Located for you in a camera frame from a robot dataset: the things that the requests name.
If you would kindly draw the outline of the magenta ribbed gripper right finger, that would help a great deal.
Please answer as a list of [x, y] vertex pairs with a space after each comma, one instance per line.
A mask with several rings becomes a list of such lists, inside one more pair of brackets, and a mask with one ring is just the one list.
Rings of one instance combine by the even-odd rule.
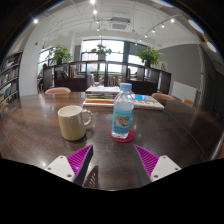
[[135, 149], [151, 182], [180, 170], [180, 167], [166, 155], [157, 156], [138, 145]]

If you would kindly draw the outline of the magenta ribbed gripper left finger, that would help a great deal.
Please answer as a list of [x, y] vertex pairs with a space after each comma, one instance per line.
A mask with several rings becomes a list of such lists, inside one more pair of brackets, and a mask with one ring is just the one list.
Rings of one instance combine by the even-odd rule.
[[58, 156], [45, 168], [45, 171], [81, 186], [92, 156], [93, 146], [89, 145], [69, 156]]

